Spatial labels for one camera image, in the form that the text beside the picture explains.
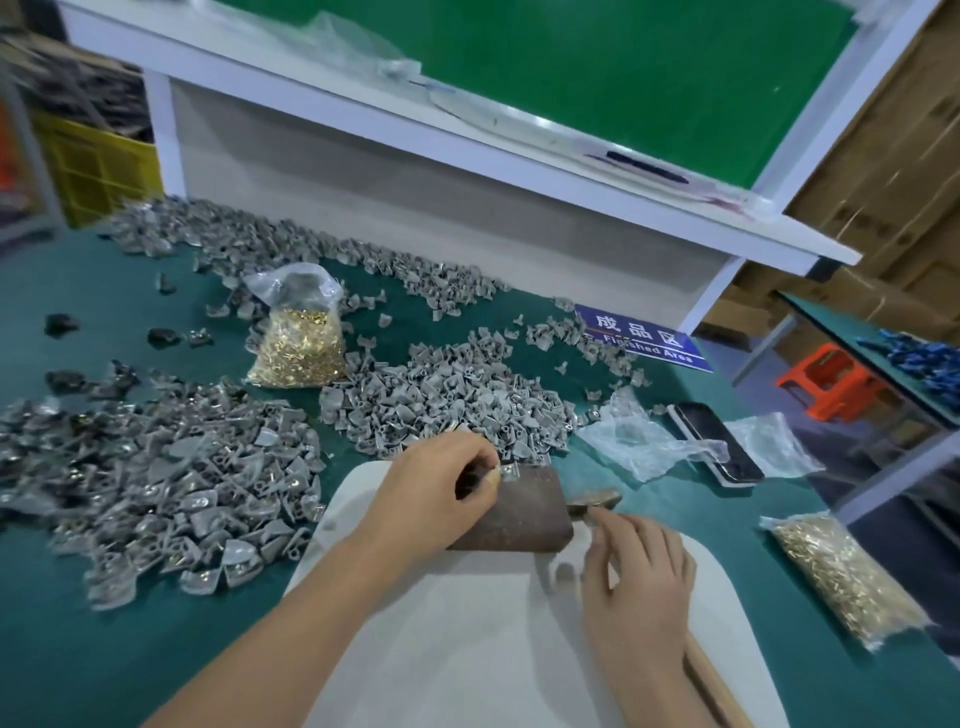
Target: white table leg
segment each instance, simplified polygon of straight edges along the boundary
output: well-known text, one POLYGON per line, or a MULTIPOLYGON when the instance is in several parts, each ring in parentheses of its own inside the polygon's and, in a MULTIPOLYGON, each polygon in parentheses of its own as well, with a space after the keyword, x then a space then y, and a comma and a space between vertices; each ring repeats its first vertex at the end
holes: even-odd
POLYGON ((740 382, 740 379, 749 374, 750 371, 756 366, 758 360, 768 351, 773 349, 780 339, 790 333, 790 331, 792 331, 796 325, 797 314, 791 311, 779 324, 774 327, 774 330, 768 333, 767 337, 757 344, 756 348, 750 352, 750 356, 748 356, 747 360, 743 362, 743 365, 739 370, 737 370, 737 373, 733 375, 731 384, 735 387, 740 382))
POLYGON ((850 524, 903 493, 956 457, 960 430, 938 432, 846 494, 833 506, 833 515, 850 524))
POLYGON ((686 313, 683 322, 677 327, 677 331, 693 334, 693 330, 704 320, 704 317, 709 313, 710 309, 713 308, 713 305, 717 303, 720 296, 723 295, 723 292, 727 289, 727 286, 731 284, 733 277, 736 276, 745 262, 747 262, 747 258, 737 255, 731 255, 727 259, 727 262, 717 271, 717 275, 713 277, 713 280, 707 288, 704 289, 704 292, 700 294, 697 303, 686 313))
POLYGON ((174 114, 170 78, 144 68, 143 86, 147 92, 150 123, 154 127, 154 144, 156 157, 160 162, 163 191, 168 195, 186 197, 186 179, 180 158, 180 140, 177 137, 177 117, 174 114))

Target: gold metal pieces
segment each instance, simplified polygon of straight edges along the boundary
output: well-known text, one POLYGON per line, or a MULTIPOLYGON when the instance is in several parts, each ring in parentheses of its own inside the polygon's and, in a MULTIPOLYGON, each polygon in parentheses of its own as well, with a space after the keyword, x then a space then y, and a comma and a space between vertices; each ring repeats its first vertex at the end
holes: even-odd
POLYGON ((828 513, 761 519, 830 610, 871 652, 930 618, 887 570, 828 513))
POLYGON ((346 369, 336 314, 274 309, 247 382, 260 387, 322 387, 346 369))

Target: finger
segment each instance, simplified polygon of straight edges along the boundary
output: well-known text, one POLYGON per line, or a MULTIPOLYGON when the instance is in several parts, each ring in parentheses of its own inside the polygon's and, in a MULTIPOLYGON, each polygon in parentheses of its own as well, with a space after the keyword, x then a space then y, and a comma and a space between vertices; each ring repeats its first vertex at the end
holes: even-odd
POLYGON ((653 568, 672 569, 670 553, 666 549, 666 537, 663 533, 666 530, 665 526, 642 516, 625 515, 623 518, 636 528, 636 534, 643 542, 643 549, 647 552, 647 558, 653 568))
POLYGON ((584 614, 600 609, 610 599, 610 541, 602 525, 593 529, 593 540, 584 557, 584 614))
POLYGON ((684 586, 689 592, 693 591, 693 583, 697 579, 697 562, 690 552, 684 550, 684 586))
POLYGON ((473 492, 459 501, 460 513, 463 514, 465 530, 478 522, 487 511, 496 503, 496 495, 500 490, 500 471, 491 470, 473 489, 473 492))
POLYGON ((476 461, 485 470, 500 465, 500 456, 490 440, 475 432, 457 430, 437 438, 438 454, 444 467, 459 475, 470 463, 476 461))
POLYGON ((684 578, 684 540, 672 528, 663 529, 663 538, 666 539, 666 552, 670 557, 670 566, 678 579, 684 578))
POLYGON ((631 573, 643 573, 650 570, 650 560, 644 551, 643 543, 636 534, 634 525, 616 513, 603 508, 589 508, 587 512, 606 529, 610 537, 611 549, 620 560, 620 577, 626 579, 631 573))

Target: bag of brass pins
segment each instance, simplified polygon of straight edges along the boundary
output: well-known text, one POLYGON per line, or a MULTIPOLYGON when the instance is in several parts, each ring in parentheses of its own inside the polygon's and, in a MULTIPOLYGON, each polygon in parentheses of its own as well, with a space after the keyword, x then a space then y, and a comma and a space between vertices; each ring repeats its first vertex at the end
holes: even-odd
POLYGON ((760 519, 844 626, 871 652, 904 629, 926 627, 912 596, 829 513, 760 519))
POLYGON ((259 387, 323 387, 343 375, 340 283, 315 263, 291 263, 244 282, 270 307, 270 325, 246 381, 259 387))

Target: clear plastic bag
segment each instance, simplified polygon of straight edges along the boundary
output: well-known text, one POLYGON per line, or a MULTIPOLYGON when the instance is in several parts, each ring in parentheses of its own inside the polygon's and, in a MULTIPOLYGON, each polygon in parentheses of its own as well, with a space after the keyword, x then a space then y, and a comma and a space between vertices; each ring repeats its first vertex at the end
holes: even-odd
POLYGON ((197 12, 251 40, 287 50, 364 79, 406 81, 420 62, 406 58, 389 40, 351 20, 322 11, 302 28, 261 17, 215 0, 190 0, 197 12))
POLYGON ((804 449, 782 412, 725 424, 767 477, 802 477, 824 469, 804 449))
POLYGON ((926 627, 923 607, 830 513, 760 519, 844 626, 871 652, 904 629, 926 627))
POLYGON ((600 421, 577 434, 601 454, 626 468, 639 482, 663 475, 681 460, 730 459, 722 440, 678 440, 650 419, 633 387, 622 387, 600 408, 600 421))
POLYGON ((246 381, 260 387, 323 387, 346 369, 337 306, 340 283, 315 263, 291 263, 244 282, 270 307, 270 325, 246 381))

